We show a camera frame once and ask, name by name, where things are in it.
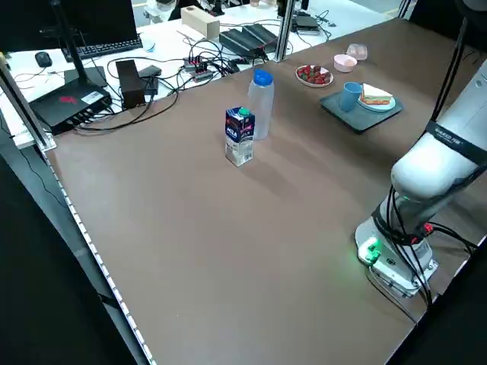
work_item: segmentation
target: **green light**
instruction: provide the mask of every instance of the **green light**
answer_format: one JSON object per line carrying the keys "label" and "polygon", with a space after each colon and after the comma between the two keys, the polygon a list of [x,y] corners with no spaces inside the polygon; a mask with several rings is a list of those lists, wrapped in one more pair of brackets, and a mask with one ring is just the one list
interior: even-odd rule
{"label": "green light", "polygon": [[373,265],[380,257],[380,241],[376,237],[370,237],[358,250],[358,254],[370,265]]}

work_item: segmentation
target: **plastic water bottle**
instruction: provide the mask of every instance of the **plastic water bottle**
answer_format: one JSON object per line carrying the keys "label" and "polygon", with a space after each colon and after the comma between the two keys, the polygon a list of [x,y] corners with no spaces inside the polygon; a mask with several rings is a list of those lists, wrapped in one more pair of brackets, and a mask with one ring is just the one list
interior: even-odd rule
{"label": "plastic water bottle", "polygon": [[249,109],[256,116],[253,140],[264,139],[269,133],[272,104],[274,103],[274,77],[265,71],[255,70],[249,86]]}

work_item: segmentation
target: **brown table surface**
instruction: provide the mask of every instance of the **brown table surface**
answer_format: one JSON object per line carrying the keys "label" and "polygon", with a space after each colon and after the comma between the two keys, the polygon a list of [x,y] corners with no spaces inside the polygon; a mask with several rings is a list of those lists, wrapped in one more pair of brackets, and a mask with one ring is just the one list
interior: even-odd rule
{"label": "brown table surface", "polygon": [[[350,43],[370,53],[352,73],[334,72],[325,89],[297,82],[297,66],[333,69],[333,55]],[[368,283],[353,233],[425,127],[452,49],[452,41],[394,20],[267,63],[275,76],[271,132],[240,168],[224,157],[224,111],[245,104],[252,71],[185,91],[173,109],[139,125],[57,138],[49,159],[158,363],[388,358],[412,323]],[[460,67],[452,97],[478,68],[471,63]],[[318,103],[345,81],[382,87],[406,109],[355,135]],[[480,179],[439,217],[472,240],[485,232],[482,187]],[[435,286],[465,255],[444,237],[432,245],[441,264]],[[419,298],[407,302],[417,314],[424,308]]]}

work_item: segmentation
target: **sandwich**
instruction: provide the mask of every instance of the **sandwich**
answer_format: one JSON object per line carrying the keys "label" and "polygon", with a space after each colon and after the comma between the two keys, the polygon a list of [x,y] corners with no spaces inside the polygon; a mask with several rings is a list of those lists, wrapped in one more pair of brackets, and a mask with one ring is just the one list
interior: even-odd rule
{"label": "sandwich", "polygon": [[389,105],[390,100],[393,98],[388,92],[377,89],[369,84],[362,85],[362,94],[360,101],[367,105]]}

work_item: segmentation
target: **milk carton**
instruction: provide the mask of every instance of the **milk carton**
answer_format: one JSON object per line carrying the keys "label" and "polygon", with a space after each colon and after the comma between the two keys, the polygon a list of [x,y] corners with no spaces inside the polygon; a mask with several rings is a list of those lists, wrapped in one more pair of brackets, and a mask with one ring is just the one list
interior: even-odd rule
{"label": "milk carton", "polygon": [[229,109],[225,115],[225,156],[235,166],[240,166],[253,156],[253,132],[256,117],[245,108]]}

